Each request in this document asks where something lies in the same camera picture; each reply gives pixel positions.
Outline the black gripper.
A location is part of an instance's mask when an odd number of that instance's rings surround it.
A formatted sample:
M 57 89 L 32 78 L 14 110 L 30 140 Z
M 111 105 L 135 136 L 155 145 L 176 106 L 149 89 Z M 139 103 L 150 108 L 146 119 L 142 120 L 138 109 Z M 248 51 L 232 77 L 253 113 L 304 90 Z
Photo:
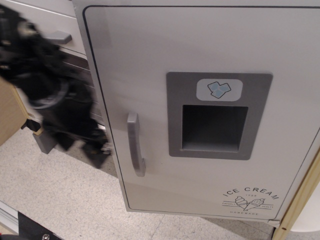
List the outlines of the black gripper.
M 91 117 L 93 98 L 81 80 L 63 81 L 51 95 L 30 99 L 30 105 L 43 117 L 42 124 L 57 143 L 68 151 L 75 141 L 96 169 L 100 169 L 111 150 L 104 145 L 107 136 Z

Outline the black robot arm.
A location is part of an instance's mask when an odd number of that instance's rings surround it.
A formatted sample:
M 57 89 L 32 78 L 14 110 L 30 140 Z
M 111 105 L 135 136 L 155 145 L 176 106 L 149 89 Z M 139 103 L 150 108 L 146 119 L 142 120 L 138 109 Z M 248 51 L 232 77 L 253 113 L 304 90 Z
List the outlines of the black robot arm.
M 91 116 L 90 90 L 65 58 L 33 23 L 13 9 L 0 7 L 0 75 L 21 89 L 41 115 L 41 149 L 48 153 L 59 145 L 68 150 L 81 141 L 83 153 L 100 169 L 111 154 L 107 135 Z

